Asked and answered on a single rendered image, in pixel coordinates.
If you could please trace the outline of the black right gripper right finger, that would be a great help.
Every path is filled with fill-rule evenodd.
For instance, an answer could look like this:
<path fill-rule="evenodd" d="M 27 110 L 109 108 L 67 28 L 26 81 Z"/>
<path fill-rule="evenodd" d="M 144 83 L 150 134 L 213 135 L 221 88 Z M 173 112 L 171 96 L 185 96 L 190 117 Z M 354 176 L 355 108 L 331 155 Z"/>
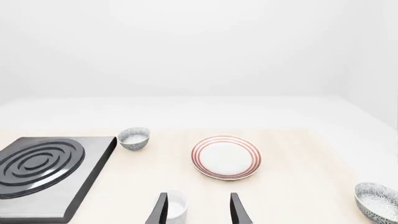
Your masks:
<path fill-rule="evenodd" d="M 232 224 L 253 224 L 237 193 L 230 194 L 230 214 Z"/>

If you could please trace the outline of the white plate with red rings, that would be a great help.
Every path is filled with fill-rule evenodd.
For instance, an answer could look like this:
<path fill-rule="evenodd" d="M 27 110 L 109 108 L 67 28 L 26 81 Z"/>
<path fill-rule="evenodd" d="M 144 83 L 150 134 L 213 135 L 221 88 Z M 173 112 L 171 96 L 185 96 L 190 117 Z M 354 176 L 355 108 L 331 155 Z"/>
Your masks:
<path fill-rule="evenodd" d="M 236 136 L 211 136 L 195 144 L 190 153 L 194 168 L 213 179 L 240 180 L 261 167 L 260 150 Z"/>

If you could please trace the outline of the flat black stove plate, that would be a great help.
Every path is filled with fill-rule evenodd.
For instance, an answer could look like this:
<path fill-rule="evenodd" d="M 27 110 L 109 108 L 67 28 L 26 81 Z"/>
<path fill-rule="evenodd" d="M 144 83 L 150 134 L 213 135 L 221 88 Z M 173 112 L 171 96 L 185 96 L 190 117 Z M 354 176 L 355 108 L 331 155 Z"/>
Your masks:
<path fill-rule="evenodd" d="M 23 137 L 0 151 L 0 224 L 66 224 L 116 148 L 114 136 Z"/>

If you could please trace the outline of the patterned black white bowl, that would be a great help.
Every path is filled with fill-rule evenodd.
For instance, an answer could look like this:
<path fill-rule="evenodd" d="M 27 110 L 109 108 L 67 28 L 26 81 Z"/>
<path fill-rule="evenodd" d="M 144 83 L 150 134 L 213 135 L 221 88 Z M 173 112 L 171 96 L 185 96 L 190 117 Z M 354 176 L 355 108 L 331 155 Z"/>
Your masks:
<path fill-rule="evenodd" d="M 373 224 L 398 224 L 398 191 L 373 182 L 354 188 L 358 209 Z"/>
<path fill-rule="evenodd" d="M 127 128 L 117 135 L 120 145 L 129 150 L 137 151 L 147 145 L 150 131 L 147 128 Z"/>

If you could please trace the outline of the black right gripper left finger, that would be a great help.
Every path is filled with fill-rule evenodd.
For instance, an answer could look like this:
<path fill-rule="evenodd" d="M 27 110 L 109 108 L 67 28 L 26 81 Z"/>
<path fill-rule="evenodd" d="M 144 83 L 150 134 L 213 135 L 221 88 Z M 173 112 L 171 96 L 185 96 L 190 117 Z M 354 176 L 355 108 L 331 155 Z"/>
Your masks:
<path fill-rule="evenodd" d="M 145 224 L 166 224 L 168 214 L 168 194 L 162 192 Z"/>

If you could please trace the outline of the small white ramekin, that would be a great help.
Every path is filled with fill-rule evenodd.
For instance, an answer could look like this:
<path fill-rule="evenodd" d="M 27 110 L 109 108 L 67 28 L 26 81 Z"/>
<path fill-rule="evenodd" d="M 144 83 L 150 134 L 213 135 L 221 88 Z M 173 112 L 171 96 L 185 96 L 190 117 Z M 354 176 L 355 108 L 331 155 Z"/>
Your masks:
<path fill-rule="evenodd" d="M 168 190 L 166 193 L 168 194 L 168 214 L 166 224 L 186 224 L 188 210 L 187 199 L 181 192 L 176 190 Z"/>

